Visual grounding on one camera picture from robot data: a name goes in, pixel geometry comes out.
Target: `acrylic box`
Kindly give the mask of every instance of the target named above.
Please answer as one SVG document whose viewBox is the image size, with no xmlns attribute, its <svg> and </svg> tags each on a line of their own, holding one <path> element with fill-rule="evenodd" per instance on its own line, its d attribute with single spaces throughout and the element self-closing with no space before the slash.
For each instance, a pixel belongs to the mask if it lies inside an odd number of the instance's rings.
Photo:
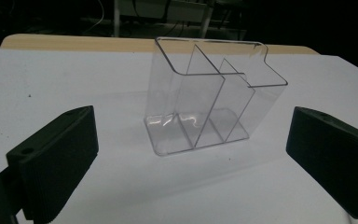
<svg viewBox="0 0 358 224">
<path fill-rule="evenodd" d="M 257 42 L 158 37 L 145 126 L 160 155 L 248 139 L 287 81 Z"/>
</svg>

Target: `white cable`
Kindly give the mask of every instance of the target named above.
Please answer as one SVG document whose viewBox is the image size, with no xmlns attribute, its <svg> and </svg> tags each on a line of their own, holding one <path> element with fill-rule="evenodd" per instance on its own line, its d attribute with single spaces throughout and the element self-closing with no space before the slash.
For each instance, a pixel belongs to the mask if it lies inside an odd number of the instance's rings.
<svg viewBox="0 0 358 224">
<path fill-rule="evenodd" d="M 103 8 L 103 3 L 101 2 L 101 0 L 98 0 L 98 3 L 100 3 L 100 6 L 101 6 L 101 11 L 103 13 L 103 15 L 101 16 L 101 19 L 99 21 L 97 21 L 95 24 L 93 24 L 89 29 L 87 29 L 86 31 L 83 32 L 86 33 L 88 31 L 90 31 L 92 28 L 94 28 L 96 25 L 100 24 L 101 21 L 103 21 L 103 18 L 104 18 L 104 8 Z"/>
</svg>

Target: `dark background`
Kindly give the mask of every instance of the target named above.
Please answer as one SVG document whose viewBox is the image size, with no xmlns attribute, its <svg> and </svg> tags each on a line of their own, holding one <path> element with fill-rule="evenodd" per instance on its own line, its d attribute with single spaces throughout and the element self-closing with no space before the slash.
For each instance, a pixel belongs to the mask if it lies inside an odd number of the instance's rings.
<svg viewBox="0 0 358 224">
<path fill-rule="evenodd" d="M 251 7 L 243 16 L 243 40 L 306 46 L 358 66 L 358 1 L 245 1 Z M 113 0 L 102 2 L 105 18 L 113 18 Z M 5 36 L 27 33 L 38 24 L 82 35 L 79 18 L 100 14 L 95 0 L 0 0 L 0 44 Z"/>
</svg>

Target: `pen holder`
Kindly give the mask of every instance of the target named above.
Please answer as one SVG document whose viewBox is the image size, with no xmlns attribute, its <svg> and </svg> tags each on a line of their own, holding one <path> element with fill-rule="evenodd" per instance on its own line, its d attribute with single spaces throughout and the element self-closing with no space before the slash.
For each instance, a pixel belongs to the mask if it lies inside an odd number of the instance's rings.
<svg viewBox="0 0 358 224">
<path fill-rule="evenodd" d="M 159 156 L 248 139 L 287 86 L 261 43 L 155 43 L 145 126 Z"/>
</svg>

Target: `white tabletop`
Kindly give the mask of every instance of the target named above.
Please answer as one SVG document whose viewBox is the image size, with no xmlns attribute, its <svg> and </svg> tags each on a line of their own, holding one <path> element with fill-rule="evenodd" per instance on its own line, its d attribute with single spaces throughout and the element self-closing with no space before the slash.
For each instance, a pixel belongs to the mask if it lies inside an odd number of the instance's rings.
<svg viewBox="0 0 358 224">
<path fill-rule="evenodd" d="M 159 157 L 143 124 L 151 53 L 0 49 L 5 155 L 61 113 L 94 105 L 99 154 L 53 223 L 350 223 L 285 152 L 296 105 L 358 128 L 358 68 L 269 55 L 289 85 L 249 140 Z M 20 223 L 25 221 L 18 213 Z"/>
</svg>

